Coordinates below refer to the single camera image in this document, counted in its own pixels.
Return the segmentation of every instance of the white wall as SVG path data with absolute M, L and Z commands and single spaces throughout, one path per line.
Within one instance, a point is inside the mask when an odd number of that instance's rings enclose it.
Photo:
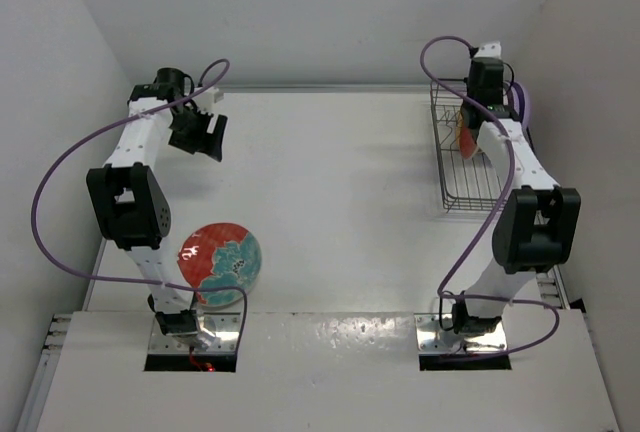
M 0 0 L 0 430 L 13 430 L 54 312 L 86 284 L 49 265 L 29 229 L 33 192 L 76 139 L 126 114 L 129 81 L 81 0 Z M 98 233 L 84 175 L 114 136 L 63 165 L 45 191 L 46 243 L 90 270 Z
M 440 34 L 521 45 L 544 0 L 84 0 L 134 81 L 160 66 L 197 73 L 232 61 L 225 83 L 424 82 L 418 55 Z M 464 50 L 430 65 L 460 76 Z
M 627 431 L 640 423 L 639 31 L 638 0 L 549 0 L 516 62 L 543 163 L 582 195 L 565 275 Z

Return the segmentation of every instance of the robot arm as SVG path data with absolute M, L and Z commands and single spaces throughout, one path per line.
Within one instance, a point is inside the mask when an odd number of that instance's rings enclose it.
M 152 84 L 138 85 L 129 101 L 129 115 L 184 97 L 185 75 L 160 69 Z M 227 118 L 219 115 L 215 127 L 209 111 L 220 94 L 201 94 L 196 103 L 163 110 L 126 125 L 113 154 L 102 168 L 91 169 L 87 186 L 100 231 L 131 257 L 145 279 L 188 285 L 178 267 L 170 241 L 171 209 L 153 174 L 160 148 L 169 142 L 191 154 L 202 152 L 222 160 Z M 162 332 L 182 338 L 197 335 L 192 311 L 194 294 L 150 285 L 149 305 Z
M 580 195 L 562 188 L 542 167 L 524 137 L 513 109 L 503 102 L 503 65 L 500 46 L 486 44 L 472 59 L 467 94 L 489 108 L 508 133 L 484 120 L 473 106 L 463 105 L 464 126 L 493 164 L 503 184 L 509 173 L 510 141 L 515 156 L 511 191 L 492 237 L 493 260 L 466 295 L 515 298 L 522 287 L 569 258 Z M 542 223 L 536 223 L 540 215 Z M 455 333 L 485 333 L 501 320 L 505 302 L 482 299 L 459 300 L 453 307 Z

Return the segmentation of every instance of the gray wall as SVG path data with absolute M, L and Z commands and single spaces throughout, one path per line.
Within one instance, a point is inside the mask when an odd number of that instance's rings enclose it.
M 639 31 L 638 0 L 549 0 L 516 62 L 543 163 L 582 194 L 566 275 L 627 431 L 640 424 Z
M 134 81 L 160 66 L 197 73 L 226 56 L 225 83 L 424 82 L 418 54 L 440 34 L 522 44 L 544 0 L 84 0 Z M 442 76 L 464 50 L 434 49 Z
M 13 430 L 54 312 L 82 303 L 86 284 L 50 266 L 29 230 L 46 168 L 67 146 L 126 114 L 129 81 L 81 0 L 0 0 L 0 430 Z M 84 185 L 115 136 L 63 165 L 45 191 L 46 243 L 90 270 L 98 233 Z

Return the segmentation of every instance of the white panel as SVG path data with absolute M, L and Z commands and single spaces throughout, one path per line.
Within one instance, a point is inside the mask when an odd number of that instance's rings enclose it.
M 134 81 L 167 66 L 197 74 L 225 56 L 233 64 L 225 83 L 424 82 L 418 54 L 427 40 L 501 40 L 508 60 L 544 1 L 84 0 Z M 459 45 L 430 61 L 446 77 L 468 65 Z
M 640 2 L 549 0 L 516 63 L 541 161 L 582 195 L 566 278 L 583 297 L 624 430 L 638 430 Z
M 426 93 L 233 93 L 221 164 L 166 147 L 155 174 L 176 247 L 212 222 L 260 243 L 249 307 L 264 312 L 423 310 L 477 231 L 442 217 Z M 452 281 L 473 284 L 490 233 Z M 109 244 L 101 275 L 139 277 Z M 89 310 L 147 310 L 146 286 L 97 283 Z M 520 297 L 539 298 L 535 282 Z
M 508 317 L 514 344 L 552 322 Z M 38 430 L 618 431 L 579 311 L 513 370 L 481 372 L 420 372 L 407 313 L 250 314 L 235 374 L 143 372 L 152 321 L 76 313 Z
M 131 88 L 81 0 L 0 0 L 0 430 L 14 430 L 56 312 L 82 304 L 86 283 L 38 252 L 29 208 L 46 169 L 68 146 L 127 113 Z M 43 240 L 91 270 L 99 234 L 84 177 L 116 136 L 64 164 L 44 192 Z

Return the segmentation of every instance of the white table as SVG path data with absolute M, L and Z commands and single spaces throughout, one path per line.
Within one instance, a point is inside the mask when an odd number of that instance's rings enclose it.
M 149 292 L 98 282 L 71 322 L 39 430 L 617 430 L 575 311 L 512 371 L 418 370 L 411 314 L 436 309 L 479 226 L 442 212 L 428 94 L 230 93 L 216 112 L 229 116 L 222 164 L 167 147 L 156 176 L 176 244 L 214 222 L 260 242 L 238 372 L 142 372 Z M 490 255 L 487 236 L 451 290 Z M 138 276 L 113 244 L 98 273 Z M 520 297 L 539 298 L 536 284 Z M 393 326 L 371 337 L 340 325 L 383 320 Z M 512 345 L 550 325 L 541 309 L 505 315 Z

